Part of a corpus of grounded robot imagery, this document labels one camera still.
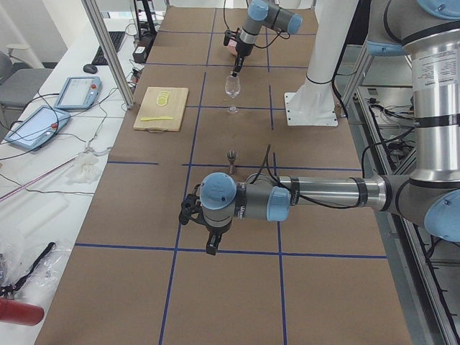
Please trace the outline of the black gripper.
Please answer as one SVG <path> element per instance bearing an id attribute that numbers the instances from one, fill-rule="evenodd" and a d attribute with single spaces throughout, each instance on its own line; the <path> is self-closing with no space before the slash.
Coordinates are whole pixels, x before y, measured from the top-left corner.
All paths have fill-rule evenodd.
<path id="1" fill-rule="evenodd" d="M 206 253 L 216 254 L 219 249 L 222 236 L 230 229 L 230 225 L 227 224 L 220 227 L 207 226 L 206 228 L 209 232 L 208 241 L 206 242 Z"/>
<path id="2" fill-rule="evenodd" d="M 239 72 L 242 69 L 242 66 L 244 64 L 244 59 L 252 53 L 252 49 L 254 47 L 254 44 L 247 44 L 242 41 L 238 41 L 236 43 L 236 59 L 234 63 L 234 68 L 233 72 L 231 72 L 232 77 L 238 77 Z"/>

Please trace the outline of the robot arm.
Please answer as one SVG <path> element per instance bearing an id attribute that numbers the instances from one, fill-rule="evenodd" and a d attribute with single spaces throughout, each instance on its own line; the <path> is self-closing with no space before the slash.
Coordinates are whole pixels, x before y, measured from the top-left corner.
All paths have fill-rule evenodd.
<path id="1" fill-rule="evenodd" d="M 283 9 L 269 1 L 251 1 L 247 8 L 247 18 L 241 29 L 225 31 L 224 46 L 230 41 L 236 43 L 236 58 L 231 72 L 237 77 L 242 69 L 244 59 L 252 53 L 262 27 L 272 29 L 279 33 L 295 35 L 298 33 L 303 18 L 301 15 Z"/>
<path id="2" fill-rule="evenodd" d="M 300 202 L 336 209 L 370 207 L 402 216 L 429 234 L 459 240 L 459 3 L 373 1 L 367 47 L 412 60 L 416 167 L 371 178 L 262 178 L 243 183 L 222 172 L 198 186 L 198 218 L 208 254 L 233 219 L 284 221 Z"/>

